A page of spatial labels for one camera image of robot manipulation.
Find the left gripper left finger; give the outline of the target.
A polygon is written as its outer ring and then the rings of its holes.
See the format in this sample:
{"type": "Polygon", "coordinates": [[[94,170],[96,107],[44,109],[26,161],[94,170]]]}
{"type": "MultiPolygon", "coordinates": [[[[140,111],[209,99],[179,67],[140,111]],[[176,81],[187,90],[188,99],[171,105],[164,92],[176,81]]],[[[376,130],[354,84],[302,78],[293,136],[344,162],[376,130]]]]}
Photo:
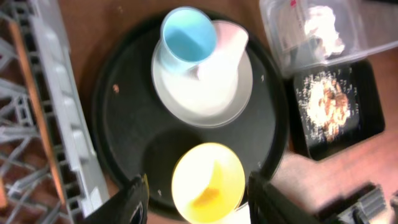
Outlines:
{"type": "Polygon", "coordinates": [[[133,178],[127,186],[85,218],[83,224],[146,224],[149,184],[145,174],[133,178]]]}

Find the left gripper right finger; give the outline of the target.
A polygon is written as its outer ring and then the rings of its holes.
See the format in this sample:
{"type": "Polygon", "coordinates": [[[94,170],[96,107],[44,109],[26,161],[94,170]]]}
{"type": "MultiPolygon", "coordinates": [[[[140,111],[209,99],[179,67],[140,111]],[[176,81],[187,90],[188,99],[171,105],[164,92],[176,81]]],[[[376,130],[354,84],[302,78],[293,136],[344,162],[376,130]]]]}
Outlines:
{"type": "Polygon", "coordinates": [[[255,171],[249,176],[248,205],[251,223],[320,224],[255,171]]]}

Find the yellow bowl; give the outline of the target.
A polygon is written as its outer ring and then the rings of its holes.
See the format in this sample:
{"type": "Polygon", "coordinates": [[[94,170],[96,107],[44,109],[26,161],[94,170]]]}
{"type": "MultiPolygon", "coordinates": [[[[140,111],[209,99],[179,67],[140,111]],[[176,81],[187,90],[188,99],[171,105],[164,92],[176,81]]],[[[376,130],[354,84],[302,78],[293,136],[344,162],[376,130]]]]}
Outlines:
{"type": "Polygon", "coordinates": [[[172,200],[189,223],[218,223],[240,206],[246,178],[239,157],[227,146],[206,142],[176,163],[172,200]]]}

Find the white round plate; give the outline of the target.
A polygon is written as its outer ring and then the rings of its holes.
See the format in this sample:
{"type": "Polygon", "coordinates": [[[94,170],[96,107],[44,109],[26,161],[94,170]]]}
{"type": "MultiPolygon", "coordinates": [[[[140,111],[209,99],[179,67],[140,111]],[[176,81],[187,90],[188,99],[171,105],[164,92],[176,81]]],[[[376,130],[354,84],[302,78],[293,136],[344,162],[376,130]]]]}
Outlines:
{"type": "Polygon", "coordinates": [[[179,120],[200,128],[215,128],[234,121],[249,103],[253,88],[247,52],[225,82],[199,80],[195,70],[174,74],[160,63],[158,42],[152,57],[152,82],[163,105],[179,120]]]}

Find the pink plastic cup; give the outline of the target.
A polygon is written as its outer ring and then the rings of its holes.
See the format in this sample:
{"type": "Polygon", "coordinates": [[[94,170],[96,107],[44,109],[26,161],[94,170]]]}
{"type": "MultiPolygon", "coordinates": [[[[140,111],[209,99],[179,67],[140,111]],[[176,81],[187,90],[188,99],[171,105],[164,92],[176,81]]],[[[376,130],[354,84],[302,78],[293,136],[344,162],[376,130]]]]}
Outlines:
{"type": "Polygon", "coordinates": [[[225,20],[214,20],[216,48],[208,59],[199,64],[200,81],[223,80],[234,77],[248,43],[248,32],[242,26],[225,20]]]}

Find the blue plastic cup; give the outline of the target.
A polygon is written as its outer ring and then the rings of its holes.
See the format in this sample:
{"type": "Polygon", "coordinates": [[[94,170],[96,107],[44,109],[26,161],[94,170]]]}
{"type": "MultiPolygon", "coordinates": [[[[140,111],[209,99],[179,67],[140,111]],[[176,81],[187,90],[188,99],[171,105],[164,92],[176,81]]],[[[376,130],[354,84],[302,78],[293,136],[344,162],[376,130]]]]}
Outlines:
{"type": "Polygon", "coordinates": [[[204,12],[194,7],[178,7],[162,21],[160,63],[170,72],[186,72],[212,55],[217,40],[212,20],[204,12]]]}

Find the white paper napkin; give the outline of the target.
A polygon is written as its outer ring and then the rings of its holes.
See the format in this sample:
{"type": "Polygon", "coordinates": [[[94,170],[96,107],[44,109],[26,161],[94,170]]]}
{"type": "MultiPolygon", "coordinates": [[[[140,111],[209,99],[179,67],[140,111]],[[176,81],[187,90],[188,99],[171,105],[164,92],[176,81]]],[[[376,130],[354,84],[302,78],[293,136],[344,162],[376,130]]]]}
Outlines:
{"type": "Polygon", "coordinates": [[[340,33],[335,28],[336,16],[328,6],[313,6],[308,9],[305,34],[315,39],[315,55],[326,59],[339,55],[345,49],[340,33]]]}

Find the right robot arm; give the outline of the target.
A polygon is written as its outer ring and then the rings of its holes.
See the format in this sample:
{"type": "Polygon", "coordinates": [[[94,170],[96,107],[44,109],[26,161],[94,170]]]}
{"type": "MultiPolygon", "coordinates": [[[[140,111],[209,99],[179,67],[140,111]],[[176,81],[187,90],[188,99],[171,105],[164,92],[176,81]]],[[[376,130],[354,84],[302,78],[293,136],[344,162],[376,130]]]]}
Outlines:
{"type": "Polygon", "coordinates": [[[338,197],[321,209],[316,217],[327,224],[369,224],[386,209],[381,185],[370,182],[346,197],[338,197]]]}

